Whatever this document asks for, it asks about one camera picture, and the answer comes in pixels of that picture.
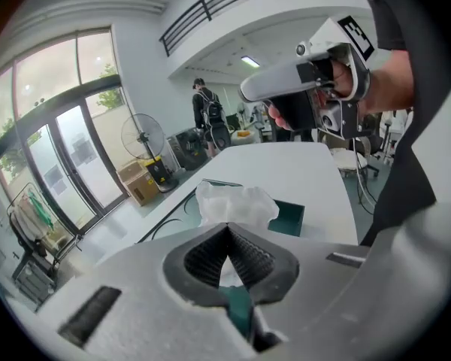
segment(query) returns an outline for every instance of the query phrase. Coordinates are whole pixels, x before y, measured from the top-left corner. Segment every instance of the standing fan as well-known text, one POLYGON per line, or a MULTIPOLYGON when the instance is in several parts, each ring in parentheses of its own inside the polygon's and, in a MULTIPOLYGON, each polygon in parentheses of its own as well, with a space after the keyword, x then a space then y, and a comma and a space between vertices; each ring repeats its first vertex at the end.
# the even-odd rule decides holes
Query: standing fan
POLYGON ((164 132, 155 119, 146 114, 136 114, 128 118, 122 126, 122 144, 137 159, 148 159, 147 170, 166 193, 178 185, 164 166, 159 155, 165 144, 164 132))

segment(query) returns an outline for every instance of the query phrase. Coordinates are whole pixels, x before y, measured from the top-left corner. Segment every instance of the backpack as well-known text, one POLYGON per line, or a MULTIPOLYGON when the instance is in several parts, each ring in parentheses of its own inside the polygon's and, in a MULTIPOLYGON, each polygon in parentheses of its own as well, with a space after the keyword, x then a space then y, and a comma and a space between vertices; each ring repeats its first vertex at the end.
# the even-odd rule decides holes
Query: backpack
POLYGON ((222 119, 222 105, 219 103, 217 95, 212 93, 212 99, 209 99, 202 91, 199 91, 198 94, 204 99, 204 108, 202 109, 204 123, 207 126, 224 123, 222 119))

